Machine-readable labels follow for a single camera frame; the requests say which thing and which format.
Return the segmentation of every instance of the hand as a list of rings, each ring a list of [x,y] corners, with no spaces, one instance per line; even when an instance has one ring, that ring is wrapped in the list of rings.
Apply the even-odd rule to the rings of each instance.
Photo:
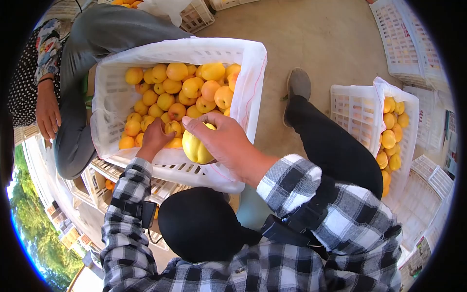
[[[164,125],[161,118],[155,118],[154,122],[148,125],[143,135],[143,146],[136,154],[136,157],[143,158],[151,163],[154,156],[164,148],[165,144],[175,137],[176,132],[168,135],[164,133]]]
[[[37,86],[35,120],[44,139],[55,139],[55,133],[62,124],[62,117],[58,109],[52,80],[45,80]]]
[[[209,129],[205,123],[217,127]],[[279,158],[262,154],[248,140],[236,120],[217,113],[207,113],[198,119],[182,118],[185,129],[203,142],[214,158],[240,181],[256,188],[266,172]]]

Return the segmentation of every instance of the gray pants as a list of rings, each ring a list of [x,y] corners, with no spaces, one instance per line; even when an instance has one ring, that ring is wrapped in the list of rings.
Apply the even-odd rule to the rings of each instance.
[[[57,171],[63,178],[77,178],[97,156],[80,87],[89,69],[110,53],[190,36],[149,13],[119,5],[97,4],[76,19],[62,54],[62,125],[54,141]]]

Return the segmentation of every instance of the leg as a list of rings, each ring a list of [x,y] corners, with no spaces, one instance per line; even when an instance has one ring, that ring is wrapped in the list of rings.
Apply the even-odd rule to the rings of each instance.
[[[207,187],[168,197],[158,223],[168,246],[191,263],[230,261],[244,244],[256,245],[262,237],[242,227],[223,194]]]
[[[110,53],[190,36],[149,13],[118,5],[98,4],[76,19],[64,46],[60,68],[62,125],[54,151],[62,177],[76,178],[96,157],[78,86],[89,69]]]
[[[297,74],[304,78],[306,73]],[[369,189],[381,199],[382,176],[375,158],[365,146],[305,99],[309,93],[307,96],[306,90],[294,84],[293,78],[291,75],[289,79],[294,90],[289,93],[284,120],[300,134],[308,159],[333,179]]]

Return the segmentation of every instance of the shoe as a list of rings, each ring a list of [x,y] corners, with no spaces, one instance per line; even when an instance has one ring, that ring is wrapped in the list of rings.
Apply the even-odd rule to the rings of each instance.
[[[285,118],[285,112],[289,108],[290,98],[298,95],[308,100],[311,95],[311,81],[308,74],[303,69],[295,68],[290,72],[287,78],[287,94],[287,105],[285,106],[284,115],[282,116],[282,122],[286,127],[291,128],[292,126]]]

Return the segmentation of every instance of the person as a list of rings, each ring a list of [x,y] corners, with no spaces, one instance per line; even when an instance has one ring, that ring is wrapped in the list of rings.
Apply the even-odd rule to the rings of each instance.
[[[97,156],[86,124],[81,82],[110,53],[192,34],[139,9],[97,4],[74,21],[60,40],[60,21],[35,29],[12,77],[8,111],[13,127],[37,123],[45,139],[54,139],[58,173],[81,175]]]
[[[111,203],[102,227],[104,291],[399,291],[402,230],[379,200],[382,177],[375,159],[308,101],[306,72],[294,69],[287,88],[284,123],[300,134],[309,160],[261,153],[227,116],[207,113],[183,117],[182,123],[279,217],[302,204],[321,206],[324,218],[304,219],[329,253],[327,261],[308,247],[265,240],[241,226],[221,193],[195,187],[160,206],[161,235],[180,256],[160,274],[141,220]],[[113,201],[133,205],[149,196],[151,161],[174,136],[162,128],[160,119],[148,127]]]

